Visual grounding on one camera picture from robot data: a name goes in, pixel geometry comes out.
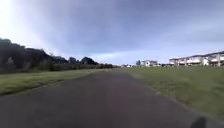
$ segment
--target building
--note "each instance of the building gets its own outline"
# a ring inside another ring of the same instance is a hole
[[[153,60],[141,61],[141,66],[154,67],[154,66],[157,66],[157,65],[158,65],[157,61],[153,61]]]
[[[175,66],[192,66],[192,65],[217,65],[224,64],[224,51],[209,53],[205,55],[194,55],[182,58],[173,58],[169,60],[171,65]]]

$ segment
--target road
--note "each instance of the road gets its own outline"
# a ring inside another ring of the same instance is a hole
[[[221,128],[121,72],[0,98],[1,128]]]

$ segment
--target lawn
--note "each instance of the lawn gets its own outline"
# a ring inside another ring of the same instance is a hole
[[[98,71],[101,70],[92,69],[0,75],[0,95],[15,93],[53,82],[75,79]]]
[[[149,86],[187,106],[224,121],[224,68],[126,68]]]

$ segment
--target dark tree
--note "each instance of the dark tree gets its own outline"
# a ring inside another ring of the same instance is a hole
[[[138,61],[136,62],[136,65],[137,65],[137,66],[141,65],[141,61],[138,60]]]
[[[68,60],[61,56],[51,56],[51,60],[56,64],[67,64]]]
[[[0,39],[0,58],[1,66],[5,66],[8,58],[12,57],[17,68],[23,66],[25,58],[25,47],[11,43],[8,39]]]
[[[76,64],[76,59],[74,57],[69,57],[69,64]]]
[[[25,62],[31,62],[31,67],[36,67],[40,62],[50,59],[50,56],[44,50],[27,48]]]
[[[82,58],[81,63],[87,64],[87,65],[96,65],[97,64],[92,58],[89,58],[89,57]]]

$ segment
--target tree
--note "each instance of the tree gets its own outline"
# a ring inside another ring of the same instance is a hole
[[[25,47],[18,44],[13,44],[9,39],[0,39],[0,58],[1,66],[4,66],[8,58],[12,57],[16,68],[23,66],[25,58]]]
[[[56,64],[67,64],[68,60],[61,56],[51,56],[51,60]]]
[[[16,71],[16,68],[14,65],[14,60],[12,59],[12,57],[9,57],[6,62],[6,70],[7,70],[7,72],[15,72]]]
[[[50,59],[50,56],[41,49],[27,48],[25,55],[26,62],[31,62],[31,68],[38,66],[44,60]]]
[[[97,64],[92,58],[89,58],[89,57],[82,58],[81,63],[88,64],[88,65],[96,65]]]
[[[51,60],[43,60],[38,65],[39,70],[50,70],[53,71],[53,63]]]
[[[69,57],[69,64],[76,64],[76,59],[74,57]]]
[[[140,65],[141,65],[141,61],[138,60],[138,61],[136,62],[136,65],[137,65],[137,66],[140,66]]]
[[[29,71],[30,68],[31,68],[31,63],[30,62],[24,62],[22,70],[23,71]]]

